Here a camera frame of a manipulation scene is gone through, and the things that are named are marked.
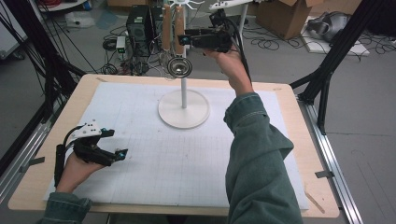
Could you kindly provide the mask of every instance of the person's left hand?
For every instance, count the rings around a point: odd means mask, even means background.
[[[64,173],[59,181],[56,192],[72,193],[78,185],[84,182],[91,174],[105,167],[94,162],[85,162],[73,152],[67,158]]]

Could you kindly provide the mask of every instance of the floor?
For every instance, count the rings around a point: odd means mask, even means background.
[[[68,34],[92,66],[100,68],[105,55],[102,37],[125,24],[126,17],[106,7],[94,8],[91,14],[96,22],[93,27],[69,29]],[[205,14],[197,15],[192,25],[209,25],[203,17]],[[256,27],[254,18],[249,18],[246,28]],[[60,37],[71,63],[85,71],[92,70],[64,35]],[[282,41],[277,41],[278,50],[261,49],[250,42],[244,40],[245,52],[252,80],[256,82],[291,83],[315,71],[325,57],[308,53],[304,47],[295,49]],[[193,64],[190,78],[225,79],[213,75],[219,71],[217,65],[203,57],[199,50],[190,51],[188,57]],[[395,51],[379,54],[370,50],[370,55],[361,60],[347,56],[335,71],[330,88],[326,131],[364,223],[390,224],[396,220],[395,59]],[[145,76],[157,77],[160,73],[161,70],[150,69]],[[0,62],[0,91],[2,157],[41,106],[43,95],[27,59]],[[42,212],[10,211],[8,199],[9,195],[0,205],[2,223],[35,223],[43,215]],[[166,223],[162,216],[135,215],[127,219],[134,220],[133,223]],[[223,217],[190,217],[188,223],[224,220]],[[347,223],[342,215],[335,219],[305,218],[304,222]],[[106,223],[106,214],[88,214],[84,223]],[[118,223],[127,222],[120,219]]]

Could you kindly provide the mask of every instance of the round object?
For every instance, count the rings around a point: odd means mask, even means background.
[[[191,129],[204,123],[210,114],[209,102],[197,91],[186,91],[187,107],[181,103],[181,91],[172,91],[161,99],[158,112],[161,119],[174,128]]]
[[[171,59],[168,63],[168,72],[173,77],[187,77],[191,74],[191,71],[192,64],[185,58],[176,57]]]

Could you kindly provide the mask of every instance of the white stand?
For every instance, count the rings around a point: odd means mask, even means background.
[[[210,114],[209,102],[201,93],[187,91],[186,82],[186,78],[182,78],[181,91],[165,94],[158,105],[161,119],[179,129],[195,128],[204,123]]]

